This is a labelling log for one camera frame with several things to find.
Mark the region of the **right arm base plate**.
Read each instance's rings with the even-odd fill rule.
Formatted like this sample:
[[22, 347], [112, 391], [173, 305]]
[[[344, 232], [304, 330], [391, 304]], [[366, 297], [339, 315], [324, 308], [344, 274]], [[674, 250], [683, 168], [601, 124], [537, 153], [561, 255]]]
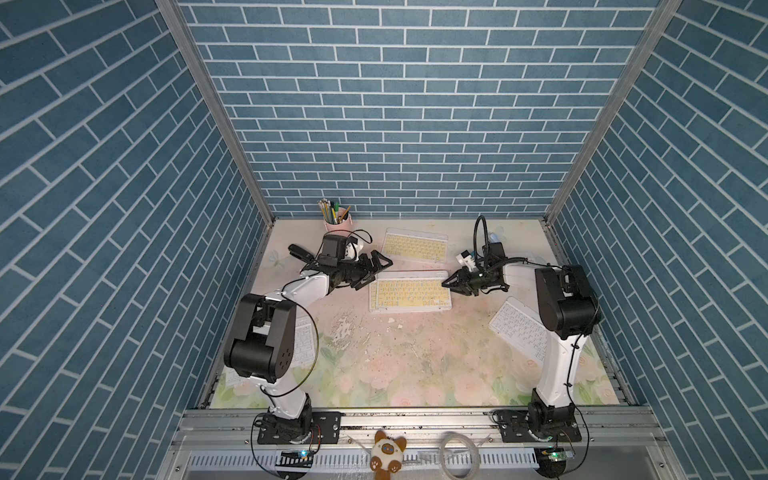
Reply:
[[497, 409], [492, 410], [489, 417], [504, 443], [551, 443], [555, 440], [577, 443], [582, 440], [574, 408], [555, 408], [545, 413]]

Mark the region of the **pink pencil cup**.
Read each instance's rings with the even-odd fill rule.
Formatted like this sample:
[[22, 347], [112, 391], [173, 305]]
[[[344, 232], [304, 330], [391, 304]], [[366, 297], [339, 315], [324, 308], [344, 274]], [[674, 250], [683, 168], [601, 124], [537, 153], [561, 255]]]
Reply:
[[350, 232], [354, 229], [353, 221], [350, 216], [346, 216], [343, 220], [340, 220], [338, 223], [325, 222], [324, 227], [328, 233]]

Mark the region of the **yellow keyboard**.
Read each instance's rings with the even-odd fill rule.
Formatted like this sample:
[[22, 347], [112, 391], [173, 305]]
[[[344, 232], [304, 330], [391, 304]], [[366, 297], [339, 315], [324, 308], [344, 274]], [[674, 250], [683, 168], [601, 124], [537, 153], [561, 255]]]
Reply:
[[446, 262], [449, 237], [444, 234], [388, 228], [382, 252], [390, 258], [422, 263]]
[[442, 286], [446, 271], [392, 271], [369, 285], [371, 313], [426, 313], [452, 308], [451, 292]]

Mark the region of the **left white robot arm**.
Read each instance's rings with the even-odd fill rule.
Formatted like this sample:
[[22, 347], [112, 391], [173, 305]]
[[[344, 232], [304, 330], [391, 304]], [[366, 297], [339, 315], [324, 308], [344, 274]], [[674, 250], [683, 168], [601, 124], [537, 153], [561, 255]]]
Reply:
[[329, 260], [295, 244], [289, 246], [289, 252], [305, 262], [308, 270], [273, 292], [241, 298], [223, 344], [223, 361], [237, 375], [257, 380], [270, 400], [271, 415], [297, 421], [311, 414], [309, 396], [289, 373], [297, 314], [307, 314], [309, 305], [340, 287], [359, 290], [372, 283], [393, 261], [377, 250], [353, 259], [341, 251]]

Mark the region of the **white keyboard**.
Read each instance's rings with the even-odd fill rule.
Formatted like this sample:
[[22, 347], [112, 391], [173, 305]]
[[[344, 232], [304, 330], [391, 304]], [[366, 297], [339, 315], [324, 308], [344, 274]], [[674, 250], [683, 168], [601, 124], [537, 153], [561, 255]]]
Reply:
[[313, 325], [308, 317], [294, 329], [271, 334], [269, 324], [248, 327], [243, 335], [228, 338], [224, 363], [241, 377], [255, 377], [274, 384], [292, 369], [310, 367], [316, 354]]
[[504, 301], [489, 328], [536, 364], [543, 364], [549, 332], [538, 314], [515, 297], [509, 296]]

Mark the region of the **pink keyboard right back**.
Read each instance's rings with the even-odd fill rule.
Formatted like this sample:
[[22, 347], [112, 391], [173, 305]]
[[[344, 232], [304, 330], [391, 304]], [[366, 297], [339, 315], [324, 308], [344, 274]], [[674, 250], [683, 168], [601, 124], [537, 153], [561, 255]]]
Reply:
[[504, 281], [510, 286], [533, 287], [536, 268], [536, 265], [523, 261], [509, 263], [502, 269]]

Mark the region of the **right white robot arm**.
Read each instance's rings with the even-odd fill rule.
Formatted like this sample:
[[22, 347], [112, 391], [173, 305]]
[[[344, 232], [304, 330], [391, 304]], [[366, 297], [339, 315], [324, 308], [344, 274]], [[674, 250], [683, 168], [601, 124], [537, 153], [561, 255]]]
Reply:
[[541, 378], [526, 417], [531, 436], [548, 441], [575, 425], [572, 387], [579, 356], [601, 321], [594, 291], [579, 265], [535, 265], [538, 318], [548, 331]]

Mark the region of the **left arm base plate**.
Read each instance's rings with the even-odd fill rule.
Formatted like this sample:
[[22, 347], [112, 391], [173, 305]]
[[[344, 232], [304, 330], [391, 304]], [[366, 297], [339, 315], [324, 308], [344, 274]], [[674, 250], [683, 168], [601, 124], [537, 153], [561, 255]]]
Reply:
[[289, 445], [306, 443], [314, 434], [314, 442], [337, 444], [342, 413], [339, 411], [313, 411], [301, 413], [298, 419], [284, 419], [272, 413], [255, 418], [255, 432], [259, 445]]

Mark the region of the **plush toy cat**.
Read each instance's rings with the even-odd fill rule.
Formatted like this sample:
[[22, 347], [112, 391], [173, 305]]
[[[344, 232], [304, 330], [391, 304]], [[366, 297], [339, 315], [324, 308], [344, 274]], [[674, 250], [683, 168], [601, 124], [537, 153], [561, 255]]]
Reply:
[[393, 438], [384, 430], [376, 432], [369, 463], [376, 480], [389, 480], [402, 469], [406, 447], [405, 437]]

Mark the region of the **aluminium front rail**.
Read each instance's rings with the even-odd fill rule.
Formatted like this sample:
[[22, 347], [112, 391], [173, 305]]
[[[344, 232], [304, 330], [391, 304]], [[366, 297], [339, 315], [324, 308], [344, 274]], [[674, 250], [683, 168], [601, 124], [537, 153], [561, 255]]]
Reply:
[[161, 479], [372, 479], [378, 430], [405, 437], [396, 479], [681, 479], [683, 469], [648, 407], [580, 407], [577, 443], [504, 443], [489, 414], [515, 407], [352, 408], [337, 444], [259, 445], [255, 410], [188, 410]]

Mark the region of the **pencils in cup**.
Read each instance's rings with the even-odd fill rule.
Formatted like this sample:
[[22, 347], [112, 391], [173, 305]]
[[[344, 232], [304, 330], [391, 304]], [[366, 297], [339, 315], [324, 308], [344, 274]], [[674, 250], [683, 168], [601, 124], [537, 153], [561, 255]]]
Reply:
[[323, 198], [318, 202], [318, 206], [321, 209], [324, 222], [338, 223], [340, 220], [343, 220], [346, 216], [351, 217], [350, 209], [341, 207], [338, 202], [334, 202], [334, 201]]

